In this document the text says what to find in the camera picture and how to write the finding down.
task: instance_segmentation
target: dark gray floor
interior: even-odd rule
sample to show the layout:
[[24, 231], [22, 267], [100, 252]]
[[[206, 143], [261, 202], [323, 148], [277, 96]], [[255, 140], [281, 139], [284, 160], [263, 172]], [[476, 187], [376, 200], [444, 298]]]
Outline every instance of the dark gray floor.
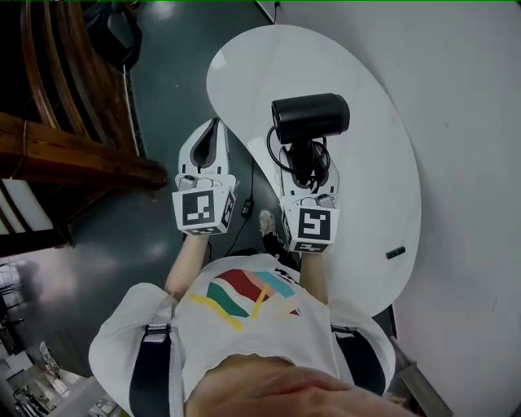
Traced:
[[[177, 174], [177, 154], [190, 133], [215, 116], [206, 92], [213, 56], [238, 34], [267, 24], [252, 2], [158, 2], [139, 12], [141, 57], [131, 71], [135, 107], [147, 157]], [[231, 173], [240, 184], [228, 234], [215, 236], [216, 257], [231, 245], [250, 194], [252, 158], [230, 138]], [[261, 207], [276, 211], [277, 199], [259, 168], [254, 175], [255, 211], [235, 249], [262, 248], [256, 217]], [[25, 318], [20, 336], [29, 352], [45, 340], [64, 367], [83, 375], [99, 326], [134, 284], [161, 285], [181, 247], [173, 215], [172, 189], [154, 196], [121, 193], [83, 216], [72, 227], [74, 248], [49, 249], [10, 259], [6, 279], [20, 280]]]

